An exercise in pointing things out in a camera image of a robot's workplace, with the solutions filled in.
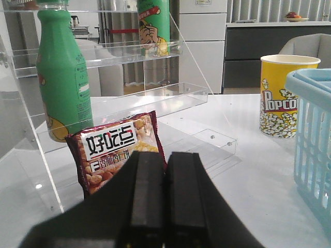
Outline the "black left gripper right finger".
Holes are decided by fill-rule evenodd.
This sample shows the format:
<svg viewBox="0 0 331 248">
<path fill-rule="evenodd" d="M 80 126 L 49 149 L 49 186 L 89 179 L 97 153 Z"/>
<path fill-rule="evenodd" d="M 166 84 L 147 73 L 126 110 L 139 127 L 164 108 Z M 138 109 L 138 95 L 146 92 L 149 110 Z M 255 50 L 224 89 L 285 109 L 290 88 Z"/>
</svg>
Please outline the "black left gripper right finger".
<svg viewBox="0 0 331 248">
<path fill-rule="evenodd" d="M 262 247 L 216 189 L 197 153 L 173 152 L 165 179 L 167 247 Z"/>
</svg>

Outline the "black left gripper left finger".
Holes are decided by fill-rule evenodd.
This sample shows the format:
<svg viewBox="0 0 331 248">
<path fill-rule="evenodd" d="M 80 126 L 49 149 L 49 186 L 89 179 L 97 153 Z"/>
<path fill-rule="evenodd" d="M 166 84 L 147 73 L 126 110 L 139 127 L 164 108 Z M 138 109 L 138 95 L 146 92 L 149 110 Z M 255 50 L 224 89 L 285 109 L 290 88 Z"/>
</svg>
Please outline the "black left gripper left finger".
<svg viewBox="0 0 331 248">
<path fill-rule="evenodd" d="M 100 190 L 34 226 L 21 247 L 163 247 L 163 160 L 134 152 Z"/>
</svg>

